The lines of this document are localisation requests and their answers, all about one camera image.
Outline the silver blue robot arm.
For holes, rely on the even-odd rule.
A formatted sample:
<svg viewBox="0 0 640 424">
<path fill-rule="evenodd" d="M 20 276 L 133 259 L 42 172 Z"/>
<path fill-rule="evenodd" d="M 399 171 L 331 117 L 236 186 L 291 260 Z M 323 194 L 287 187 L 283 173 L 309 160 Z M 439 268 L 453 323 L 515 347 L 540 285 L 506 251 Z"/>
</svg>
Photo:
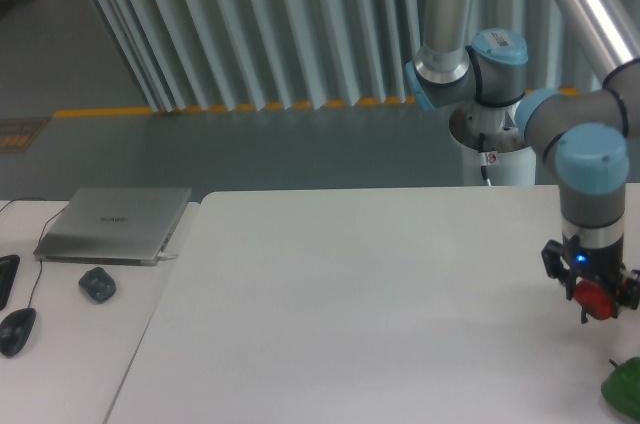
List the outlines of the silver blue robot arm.
<svg viewBox="0 0 640 424">
<path fill-rule="evenodd" d="M 639 32 L 620 0 L 555 0 L 601 88 L 570 97 L 525 89 L 527 45 L 518 33 L 465 36 L 472 0 L 426 0 L 422 44 L 406 66 L 417 103 L 457 103 L 454 137 L 481 163 L 507 148 L 533 151 L 555 176 L 562 238 L 541 256 L 547 275 L 583 319 L 608 320 L 639 305 L 639 274 L 623 262 L 627 143 L 639 134 Z"/>
</svg>

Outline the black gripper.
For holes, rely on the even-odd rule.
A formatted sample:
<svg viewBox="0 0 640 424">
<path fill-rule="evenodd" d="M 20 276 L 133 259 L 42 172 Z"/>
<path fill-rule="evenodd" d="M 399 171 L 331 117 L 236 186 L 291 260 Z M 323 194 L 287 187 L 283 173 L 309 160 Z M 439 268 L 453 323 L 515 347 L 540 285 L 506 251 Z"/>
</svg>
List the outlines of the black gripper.
<svg viewBox="0 0 640 424">
<path fill-rule="evenodd" d="M 589 281 L 596 283 L 613 296 L 612 317 L 617 319 L 624 310 L 634 309 L 634 294 L 639 293 L 639 272 L 629 271 L 623 264 L 621 237 L 613 244 L 587 248 L 579 237 L 549 240 L 541 251 L 545 271 L 565 288 L 566 299 L 580 307 L 580 322 L 589 322 L 586 296 Z"/>
</svg>

